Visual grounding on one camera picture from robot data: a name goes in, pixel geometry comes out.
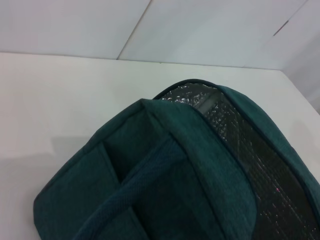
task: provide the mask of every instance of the bag handle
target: bag handle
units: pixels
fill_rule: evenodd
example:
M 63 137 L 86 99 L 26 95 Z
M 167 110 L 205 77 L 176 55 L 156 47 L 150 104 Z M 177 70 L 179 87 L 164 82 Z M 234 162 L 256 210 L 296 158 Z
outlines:
M 84 222 L 72 240 L 95 240 L 118 214 L 134 204 L 155 180 L 187 155 L 171 135 L 166 135 L 123 180 L 122 186 Z

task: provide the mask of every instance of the white table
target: white table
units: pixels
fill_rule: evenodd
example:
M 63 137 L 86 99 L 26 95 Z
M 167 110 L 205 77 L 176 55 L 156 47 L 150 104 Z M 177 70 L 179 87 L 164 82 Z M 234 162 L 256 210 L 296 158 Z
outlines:
M 280 71 L 0 53 L 0 240 L 38 240 L 33 200 L 105 122 L 185 79 L 228 86 L 273 119 L 320 181 L 320 115 Z

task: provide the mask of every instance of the green lunch bag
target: green lunch bag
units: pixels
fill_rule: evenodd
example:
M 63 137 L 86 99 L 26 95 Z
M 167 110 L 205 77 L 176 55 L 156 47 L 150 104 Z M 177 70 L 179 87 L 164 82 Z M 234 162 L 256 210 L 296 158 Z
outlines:
M 33 212 L 42 240 L 320 239 L 320 186 L 277 126 L 197 79 L 102 126 Z

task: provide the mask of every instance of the fabric strap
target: fabric strap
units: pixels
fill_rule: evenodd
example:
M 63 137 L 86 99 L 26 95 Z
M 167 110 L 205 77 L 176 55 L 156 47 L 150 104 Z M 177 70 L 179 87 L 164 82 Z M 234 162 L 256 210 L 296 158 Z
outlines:
M 127 210 L 155 180 L 187 155 L 171 135 L 163 137 L 126 176 L 121 188 L 86 220 L 73 240 L 95 240 L 104 227 Z

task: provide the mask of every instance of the white tabletop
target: white tabletop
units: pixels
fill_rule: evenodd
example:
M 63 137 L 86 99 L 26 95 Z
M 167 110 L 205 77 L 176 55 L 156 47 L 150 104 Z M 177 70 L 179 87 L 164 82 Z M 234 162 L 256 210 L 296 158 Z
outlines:
M 320 115 L 280 71 L 0 53 L 0 240 L 39 240 L 33 200 L 93 133 L 185 79 L 251 98 L 320 180 Z

